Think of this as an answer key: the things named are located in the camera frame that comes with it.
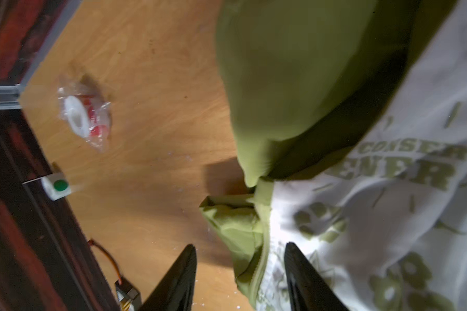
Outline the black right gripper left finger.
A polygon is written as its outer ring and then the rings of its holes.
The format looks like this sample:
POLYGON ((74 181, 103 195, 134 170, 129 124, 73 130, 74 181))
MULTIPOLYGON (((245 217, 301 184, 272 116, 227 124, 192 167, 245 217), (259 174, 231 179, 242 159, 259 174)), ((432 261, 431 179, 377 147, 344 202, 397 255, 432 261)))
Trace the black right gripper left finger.
POLYGON ((191 311, 197 273, 197 251, 188 244, 139 311, 191 311))

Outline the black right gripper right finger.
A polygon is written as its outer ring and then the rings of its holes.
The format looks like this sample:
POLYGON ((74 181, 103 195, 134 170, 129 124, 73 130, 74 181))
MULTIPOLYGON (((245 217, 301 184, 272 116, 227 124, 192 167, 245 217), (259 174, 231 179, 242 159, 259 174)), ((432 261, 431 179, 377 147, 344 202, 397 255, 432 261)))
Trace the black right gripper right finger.
POLYGON ((284 264, 292 311, 348 311, 293 242, 286 244, 284 264))

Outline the green Snoopy zip jacket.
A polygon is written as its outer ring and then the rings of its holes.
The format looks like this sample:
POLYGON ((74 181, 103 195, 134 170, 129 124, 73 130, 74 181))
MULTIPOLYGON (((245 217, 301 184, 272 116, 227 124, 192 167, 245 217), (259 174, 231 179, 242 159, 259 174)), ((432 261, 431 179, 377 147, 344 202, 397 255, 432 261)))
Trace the green Snoopy zip jacket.
POLYGON ((348 310, 467 310, 467 1, 225 1, 216 52, 250 193, 201 213, 254 310, 297 245, 348 310))

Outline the small white green-dot cap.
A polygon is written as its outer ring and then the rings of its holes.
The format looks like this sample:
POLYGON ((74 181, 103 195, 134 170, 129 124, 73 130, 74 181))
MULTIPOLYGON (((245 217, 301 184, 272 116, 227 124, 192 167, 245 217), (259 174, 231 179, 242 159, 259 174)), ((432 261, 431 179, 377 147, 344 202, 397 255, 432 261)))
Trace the small white green-dot cap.
POLYGON ((71 186, 63 173, 57 172, 40 179, 45 194, 52 201, 57 201, 72 193, 71 186))

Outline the white red tape roll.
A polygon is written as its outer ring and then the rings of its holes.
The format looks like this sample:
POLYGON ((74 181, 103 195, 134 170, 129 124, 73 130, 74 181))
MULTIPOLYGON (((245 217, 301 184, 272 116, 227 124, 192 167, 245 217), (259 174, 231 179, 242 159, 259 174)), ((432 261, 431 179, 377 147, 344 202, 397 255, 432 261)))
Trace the white red tape roll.
POLYGON ((109 145, 112 127, 110 102, 89 75, 61 76, 57 91, 60 118, 71 131, 100 152, 109 145))

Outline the aluminium corner post left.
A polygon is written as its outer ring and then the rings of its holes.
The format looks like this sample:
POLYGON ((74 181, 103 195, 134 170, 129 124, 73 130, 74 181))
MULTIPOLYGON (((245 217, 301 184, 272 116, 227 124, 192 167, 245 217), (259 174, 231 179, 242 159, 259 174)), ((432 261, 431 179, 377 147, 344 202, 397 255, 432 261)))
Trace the aluminium corner post left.
POLYGON ((20 94, 17 86, 0 86, 0 110, 20 110, 20 94))

